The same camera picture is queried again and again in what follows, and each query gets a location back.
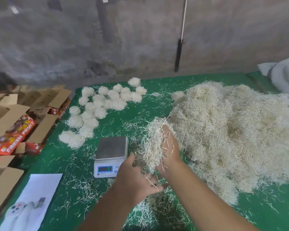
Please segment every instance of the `green table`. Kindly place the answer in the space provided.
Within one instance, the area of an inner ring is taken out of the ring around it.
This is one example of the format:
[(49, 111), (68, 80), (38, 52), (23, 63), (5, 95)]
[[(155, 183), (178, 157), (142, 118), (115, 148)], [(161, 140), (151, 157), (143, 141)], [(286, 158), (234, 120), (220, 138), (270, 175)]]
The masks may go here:
[[(42, 153), (37, 157), (26, 156), (20, 168), (27, 172), (23, 177), (15, 195), (10, 201), (12, 205), (25, 187), (30, 174), (33, 173), (63, 173), (62, 180), (50, 203), (40, 230), (75, 230), (84, 220), (87, 212), (108, 187), (107, 179), (93, 178), (93, 164), (96, 146), (100, 137), (127, 136), (130, 140), (130, 150), (141, 139), (147, 122), (154, 117), (165, 117), (172, 109), (171, 93), (185, 90), (198, 83), (211, 80), (224, 82), (226, 85), (245, 84), (260, 92), (277, 92), (274, 86), (259, 72), (250, 74), (225, 73), (191, 75), (142, 81), (148, 92), (142, 103), (128, 103), (123, 111), (109, 111), (107, 117), (100, 120), (100, 126), (95, 129), (95, 136), (87, 140), (78, 150), (70, 150), (58, 141), (58, 135), (68, 130), (64, 121), (69, 114), (63, 116), (57, 125)], [(103, 84), (112, 87), (114, 84)], [(76, 105), (81, 88), (76, 90), (71, 105)], [(84, 181), (89, 181), (90, 188), (84, 187)], [(240, 194), (239, 205), (235, 209), (246, 219), (253, 222), (262, 231), (289, 230), (289, 184), (272, 185), (265, 191), (254, 194)], [(159, 225), (150, 230), (171, 230), (167, 220), (159, 217)], [(135, 225), (127, 225), (125, 230), (139, 230)], [(195, 230), (192, 224), (179, 227), (176, 230)]]

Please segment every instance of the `digital display screen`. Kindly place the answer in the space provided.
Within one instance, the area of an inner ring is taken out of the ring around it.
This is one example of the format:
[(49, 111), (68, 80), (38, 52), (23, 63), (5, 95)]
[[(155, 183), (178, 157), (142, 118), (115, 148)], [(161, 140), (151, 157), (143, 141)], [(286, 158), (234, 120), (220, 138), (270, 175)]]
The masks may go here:
[(99, 167), (98, 172), (112, 172), (112, 166)]

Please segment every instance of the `black handle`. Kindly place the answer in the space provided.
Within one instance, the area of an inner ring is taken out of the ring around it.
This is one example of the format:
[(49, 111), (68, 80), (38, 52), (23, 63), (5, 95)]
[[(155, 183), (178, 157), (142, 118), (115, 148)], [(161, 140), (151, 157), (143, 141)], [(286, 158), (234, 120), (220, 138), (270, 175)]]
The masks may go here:
[(183, 39), (179, 39), (178, 40), (176, 63), (174, 64), (174, 72), (176, 72), (176, 73), (179, 71), (182, 45), (183, 45)]

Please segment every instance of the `person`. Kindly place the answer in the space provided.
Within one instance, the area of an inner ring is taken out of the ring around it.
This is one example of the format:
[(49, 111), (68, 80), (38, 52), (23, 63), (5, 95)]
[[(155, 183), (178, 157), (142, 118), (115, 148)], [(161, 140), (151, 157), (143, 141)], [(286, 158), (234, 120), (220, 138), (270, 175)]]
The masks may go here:
[[(161, 145), (165, 159), (156, 167), (174, 190), (199, 231), (259, 230), (216, 195), (181, 159), (179, 145), (168, 126)], [(78, 231), (119, 231), (134, 206), (148, 195), (167, 188), (154, 185), (156, 177), (133, 167), (135, 155), (121, 164), (115, 182), (89, 212)]]

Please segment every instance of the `gray wall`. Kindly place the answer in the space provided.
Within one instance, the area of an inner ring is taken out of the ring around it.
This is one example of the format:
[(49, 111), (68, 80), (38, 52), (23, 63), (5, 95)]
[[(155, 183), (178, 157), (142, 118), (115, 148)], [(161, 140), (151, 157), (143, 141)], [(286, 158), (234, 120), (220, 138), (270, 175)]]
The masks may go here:
[[(173, 76), (184, 0), (0, 0), (0, 71), (31, 84)], [(179, 75), (289, 57), (289, 0), (189, 0)]]

